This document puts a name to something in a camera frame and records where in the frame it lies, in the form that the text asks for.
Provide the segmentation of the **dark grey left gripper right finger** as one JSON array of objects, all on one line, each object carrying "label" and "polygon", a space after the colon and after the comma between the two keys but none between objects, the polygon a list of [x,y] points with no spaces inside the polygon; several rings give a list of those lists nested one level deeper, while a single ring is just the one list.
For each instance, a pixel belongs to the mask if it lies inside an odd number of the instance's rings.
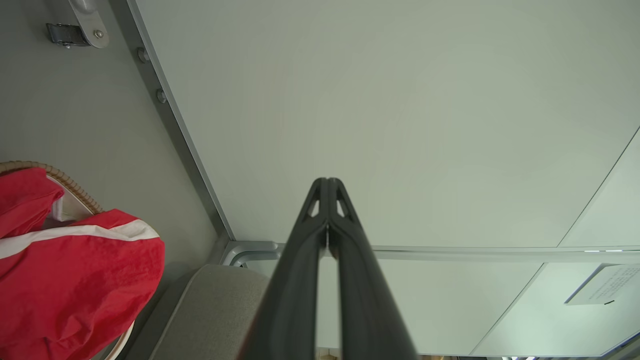
[{"label": "dark grey left gripper right finger", "polygon": [[418,354],[365,230],[338,178],[328,180],[327,244],[338,266],[344,360],[416,360]]}]

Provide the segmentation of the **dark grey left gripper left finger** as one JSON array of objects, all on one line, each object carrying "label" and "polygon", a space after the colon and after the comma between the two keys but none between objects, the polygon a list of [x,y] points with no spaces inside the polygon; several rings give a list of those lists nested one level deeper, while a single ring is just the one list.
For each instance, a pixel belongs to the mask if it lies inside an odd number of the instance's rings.
[{"label": "dark grey left gripper left finger", "polygon": [[319,262],[326,248],[329,180],[312,183],[241,346],[241,360],[313,360]]}]

